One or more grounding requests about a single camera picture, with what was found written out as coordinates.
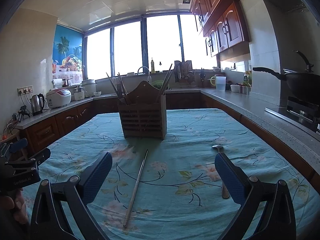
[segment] bottle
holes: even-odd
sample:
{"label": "bottle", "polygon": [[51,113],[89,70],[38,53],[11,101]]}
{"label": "bottle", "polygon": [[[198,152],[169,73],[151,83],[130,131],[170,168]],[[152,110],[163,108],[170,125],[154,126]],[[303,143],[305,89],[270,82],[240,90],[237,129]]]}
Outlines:
{"label": "bottle", "polygon": [[155,73],[155,62],[153,61],[153,58],[151,58],[151,73]]}
{"label": "bottle", "polygon": [[246,71],[246,72],[244,73],[244,77],[243,77],[243,84],[244,84],[245,86],[249,86],[248,75],[249,75],[249,71]]}
{"label": "bottle", "polygon": [[249,70],[249,74],[248,74],[248,83],[249,85],[252,85],[252,71]]}

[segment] wok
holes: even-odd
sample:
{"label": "wok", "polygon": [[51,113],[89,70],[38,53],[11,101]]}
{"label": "wok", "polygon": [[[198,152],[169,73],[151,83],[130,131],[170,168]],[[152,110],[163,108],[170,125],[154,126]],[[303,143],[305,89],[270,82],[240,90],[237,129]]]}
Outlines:
{"label": "wok", "polygon": [[273,71],[272,69],[265,67],[254,67],[252,68],[252,70],[267,72],[275,76],[279,80],[286,81],[289,89],[295,97],[302,101],[319,105],[320,76],[311,73],[311,68],[313,67],[313,65],[309,63],[305,55],[303,55],[300,51],[295,52],[297,52],[306,62],[306,72],[289,72],[285,74],[280,74],[278,72]]}

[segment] tropical poster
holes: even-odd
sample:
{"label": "tropical poster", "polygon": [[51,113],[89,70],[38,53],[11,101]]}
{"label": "tropical poster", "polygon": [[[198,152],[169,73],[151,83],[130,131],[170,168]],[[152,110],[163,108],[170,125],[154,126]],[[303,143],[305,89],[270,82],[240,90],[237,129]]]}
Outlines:
{"label": "tropical poster", "polygon": [[71,84],[82,82],[82,38],[82,33],[57,25],[53,41],[52,78],[70,79]]}

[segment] window frame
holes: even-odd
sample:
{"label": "window frame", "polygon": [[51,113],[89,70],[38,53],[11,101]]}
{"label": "window frame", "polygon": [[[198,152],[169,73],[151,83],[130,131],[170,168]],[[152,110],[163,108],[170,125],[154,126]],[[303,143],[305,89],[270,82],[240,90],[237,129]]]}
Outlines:
{"label": "window frame", "polygon": [[88,71],[87,71],[87,45],[88,45],[88,36],[91,34],[103,31],[105,29],[110,29],[110,67],[111,67],[111,76],[115,76],[115,61],[114,61],[114,39],[115,39],[115,27],[133,23],[140,22],[141,26],[141,57],[142,57],[142,65],[149,68],[149,59],[148,59],[148,36],[147,36],[147,18],[155,17],[155,16],[164,16],[164,15],[176,15],[178,26],[179,26],[179,36],[180,36],[180,48],[181,48],[181,58],[182,62],[184,62],[184,48],[183,48],[183,38],[182,38],[182,29],[181,29],[181,20],[180,15],[183,14],[191,14],[189,11],[181,11],[181,12],[164,12],[164,13],[152,13],[147,15],[142,15],[139,17],[132,17],[130,19],[125,19],[121,21],[117,21],[111,24],[103,25],[97,27],[95,29],[84,32],[84,42],[83,42],[83,65],[84,67],[84,79],[88,79]]}

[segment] spoon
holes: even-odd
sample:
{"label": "spoon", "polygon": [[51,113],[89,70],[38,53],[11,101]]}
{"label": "spoon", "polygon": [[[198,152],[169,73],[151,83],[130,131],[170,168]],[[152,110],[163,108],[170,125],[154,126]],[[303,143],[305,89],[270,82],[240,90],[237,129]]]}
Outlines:
{"label": "spoon", "polygon": [[[218,153],[223,153],[223,146],[221,144],[216,144],[212,146],[212,149],[217,149]],[[222,182],[222,198],[229,198],[229,191],[226,187],[226,185],[224,185],[224,183]]]}

